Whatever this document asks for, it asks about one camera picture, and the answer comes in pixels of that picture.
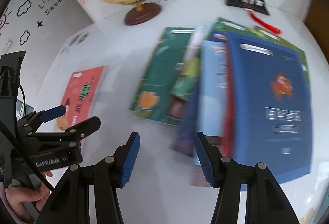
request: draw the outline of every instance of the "human hand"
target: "human hand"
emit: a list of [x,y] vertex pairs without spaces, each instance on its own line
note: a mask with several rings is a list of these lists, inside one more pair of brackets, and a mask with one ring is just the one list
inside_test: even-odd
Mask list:
[[[46,171],[42,173],[44,177],[53,176],[53,173]],[[48,197],[50,196],[49,189],[42,183],[39,189],[31,190],[22,186],[13,187],[11,185],[6,188],[6,199],[8,204],[21,220],[30,220],[31,216],[26,210],[22,202],[37,202],[36,207],[39,211],[43,208]]]

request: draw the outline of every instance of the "red tassel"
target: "red tassel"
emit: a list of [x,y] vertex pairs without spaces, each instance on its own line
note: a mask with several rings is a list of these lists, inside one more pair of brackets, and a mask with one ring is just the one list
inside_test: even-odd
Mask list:
[[274,26],[271,26],[270,24],[262,21],[261,19],[259,19],[258,17],[256,17],[251,10],[248,10],[249,16],[251,17],[251,19],[253,19],[256,23],[258,23],[259,25],[261,25],[262,27],[264,27],[265,29],[271,31],[273,34],[279,35],[282,33],[282,31]]

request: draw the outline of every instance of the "brown globe base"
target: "brown globe base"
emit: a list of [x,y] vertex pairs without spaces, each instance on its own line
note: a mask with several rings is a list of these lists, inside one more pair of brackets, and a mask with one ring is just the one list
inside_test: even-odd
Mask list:
[[136,8],[133,8],[127,13],[124,19],[126,25],[135,26],[137,24],[146,22],[157,16],[161,11],[161,6],[156,3],[142,4],[142,7],[142,11],[137,11]]

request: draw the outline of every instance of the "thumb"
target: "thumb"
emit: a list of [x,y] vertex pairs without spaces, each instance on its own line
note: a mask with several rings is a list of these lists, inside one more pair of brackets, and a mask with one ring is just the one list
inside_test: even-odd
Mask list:
[[6,189],[7,200],[13,202],[35,202],[40,200],[40,194],[22,186],[19,187],[8,187]]

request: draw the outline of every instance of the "white table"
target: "white table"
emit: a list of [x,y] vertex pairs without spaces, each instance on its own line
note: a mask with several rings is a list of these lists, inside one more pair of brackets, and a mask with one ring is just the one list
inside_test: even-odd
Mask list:
[[[221,16],[253,26],[245,10],[228,7],[224,0],[169,0],[159,2],[162,12],[137,26],[125,26],[126,12],[105,18],[79,33],[90,36],[59,53],[53,62],[37,99],[37,110],[58,106],[71,73],[108,65],[90,116],[98,116],[102,125],[84,141],[82,166],[97,163],[123,145],[132,131],[141,137],[141,147],[130,182],[118,190],[118,199],[126,224],[207,224],[212,218],[218,190],[191,186],[192,158],[169,149],[176,128],[132,116],[128,111],[153,49],[165,27],[194,27]],[[329,175],[329,69],[315,39],[296,16],[268,7],[271,16],[264,21],[280,28],[282,37],[304,50],[310,72],[313,108],[312,173],[282,184],[298,218],[316,204],[321,186]],[[40,131],[52,131],[54,122]],[[56,171],[55,184],[63,171]],[[246,193],[241,193],[239,223],[244,223]]]

